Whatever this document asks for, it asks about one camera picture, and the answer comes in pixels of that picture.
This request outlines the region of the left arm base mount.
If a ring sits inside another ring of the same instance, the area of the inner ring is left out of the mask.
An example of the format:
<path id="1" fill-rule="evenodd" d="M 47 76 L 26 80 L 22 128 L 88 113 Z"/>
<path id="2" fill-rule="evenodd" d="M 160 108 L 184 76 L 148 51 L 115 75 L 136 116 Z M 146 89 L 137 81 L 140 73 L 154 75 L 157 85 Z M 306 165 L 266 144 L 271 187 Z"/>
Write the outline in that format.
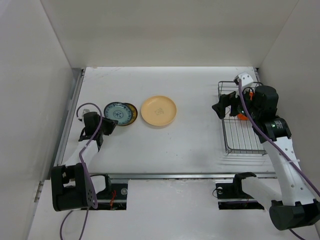
<path id="1" fill-rule="evenodd" d="M 122 211 L 127 209 L 127 181 L 111 179 L 106 174 L 94 174 L 91 180 L 97 196 L 96 210 Z"/>

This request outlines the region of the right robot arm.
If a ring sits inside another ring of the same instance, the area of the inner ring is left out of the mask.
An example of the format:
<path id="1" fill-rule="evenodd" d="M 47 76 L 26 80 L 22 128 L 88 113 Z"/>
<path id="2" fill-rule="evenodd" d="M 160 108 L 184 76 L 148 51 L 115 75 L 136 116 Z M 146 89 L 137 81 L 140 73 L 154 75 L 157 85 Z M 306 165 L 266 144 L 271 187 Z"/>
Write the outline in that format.
<path id="1" fill-rule="evenodd" d="M 280 192 L 265 185 L 252 172 L 238 173 L 228 188 L 240 198 L 254 198 L 268 212 L 273 225 L 280 231 L 311 226 L 320 220 L 320 202 L 312 191 L 310 180 L 302 173 L 293 151 L 292 134 L 287 122 L 277 115 L 279 95 L 271 86 L 259 85 L 252 90 L 219 96 L 212 106 L 220 119 L 245 115 L 252 123 L 254 133 L 267 152 L 277 176 Z"/>

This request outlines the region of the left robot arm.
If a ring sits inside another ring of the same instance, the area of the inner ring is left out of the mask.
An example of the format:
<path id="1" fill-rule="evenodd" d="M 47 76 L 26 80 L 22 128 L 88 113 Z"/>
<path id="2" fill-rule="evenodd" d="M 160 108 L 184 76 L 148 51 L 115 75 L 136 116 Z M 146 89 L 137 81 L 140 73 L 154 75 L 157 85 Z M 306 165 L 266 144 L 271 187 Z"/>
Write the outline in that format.
<path id="1" fill-rule="evenodd" d="M 101 117 L 97 112 L 85 113 L 78 146 L 64 165 L 51 169 L 52 204 L 55 211 L 98 208 L 98 196 L 107 198 L 112 193 L 108 175 L 91 176 L 88 165 L 100 151 L 104 136 L 110 135 L 117 120 Z"/>

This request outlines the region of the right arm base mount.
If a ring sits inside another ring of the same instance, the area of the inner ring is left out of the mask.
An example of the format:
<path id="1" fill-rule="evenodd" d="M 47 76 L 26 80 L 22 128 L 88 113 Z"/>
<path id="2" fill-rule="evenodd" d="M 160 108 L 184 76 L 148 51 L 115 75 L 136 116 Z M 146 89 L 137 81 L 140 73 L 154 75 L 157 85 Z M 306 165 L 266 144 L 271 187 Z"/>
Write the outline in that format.
<path id="1" fill-rule="evenodd" d="M 218 182 L 212 195 L 217 199 L 219 210 L 264 210 L 253 197 L 237 190 L 231 182 Z"/>

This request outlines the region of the yellow black patterned plate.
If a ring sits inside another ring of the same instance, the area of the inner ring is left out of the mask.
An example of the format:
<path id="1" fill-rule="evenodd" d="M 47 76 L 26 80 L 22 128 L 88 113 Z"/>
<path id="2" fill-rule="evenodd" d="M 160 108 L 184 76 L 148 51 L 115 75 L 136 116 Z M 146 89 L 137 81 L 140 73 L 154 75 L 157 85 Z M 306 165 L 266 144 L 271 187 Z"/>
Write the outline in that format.
<path id="1" fill-rule="evenodd" d="M 122 126 L 129 126 L 129 125 L 133 124 L 135 122 L 135 120 L 137 119 L 137 117 L 138 117 L 138 110 L 133 104 L 128 103 L 128 102 L 124 102 L 124 104 L 126 106 L 128 106 L 130 108 L 130 110 L 132 111 L 132 118 L 126 124 L 124 124 L 124 123 L 123 124 L 119 124 L 119 126 L 121 126 L 121 127 Z"/>

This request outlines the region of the beige bear plate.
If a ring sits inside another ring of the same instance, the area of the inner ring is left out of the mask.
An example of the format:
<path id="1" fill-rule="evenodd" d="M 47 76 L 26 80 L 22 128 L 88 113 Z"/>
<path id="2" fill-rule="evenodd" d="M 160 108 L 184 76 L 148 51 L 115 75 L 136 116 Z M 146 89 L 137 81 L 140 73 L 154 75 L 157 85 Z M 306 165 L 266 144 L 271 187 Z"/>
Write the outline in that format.
<path id="1" fill-rule="evenodd" d="M 143 120 L 155 127 L 171 124 L 177 115 L 177 106 L 167 96 L 156 95 L 146 99 L 140 108 Z"/>

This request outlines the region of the blue white floral plate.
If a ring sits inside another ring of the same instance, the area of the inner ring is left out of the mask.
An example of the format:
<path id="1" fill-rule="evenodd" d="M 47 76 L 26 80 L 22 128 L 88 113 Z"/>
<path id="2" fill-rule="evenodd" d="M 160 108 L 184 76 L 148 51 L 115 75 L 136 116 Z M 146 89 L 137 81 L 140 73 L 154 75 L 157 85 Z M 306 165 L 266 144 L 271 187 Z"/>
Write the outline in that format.
<path id="1" fill-rule="evenodd" d="M 133 118 L 132 110 L 122 102 L 111 102 L 105 106 L 104 117 L 110 120 L 117 121 L 118 126 L 128 124 Z"/>

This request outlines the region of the orange plate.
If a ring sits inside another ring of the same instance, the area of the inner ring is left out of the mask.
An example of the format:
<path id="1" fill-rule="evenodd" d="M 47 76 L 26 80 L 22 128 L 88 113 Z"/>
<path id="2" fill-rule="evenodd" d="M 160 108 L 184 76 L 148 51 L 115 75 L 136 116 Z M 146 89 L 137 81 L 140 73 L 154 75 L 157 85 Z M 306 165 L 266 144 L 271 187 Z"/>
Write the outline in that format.
<path id="1" fill-rule="evenodd" d="M 249 100 L 251 101 L 253 99 L 254 92 L 248 91 L 247 93 L 249 94 Z M 242 108 L 240 108 L 238 110 L 237 118 L 241 121 L 248 121 L 249 120 L 247 118 L 247 116 L 245 115 L 245 112 Z"/>

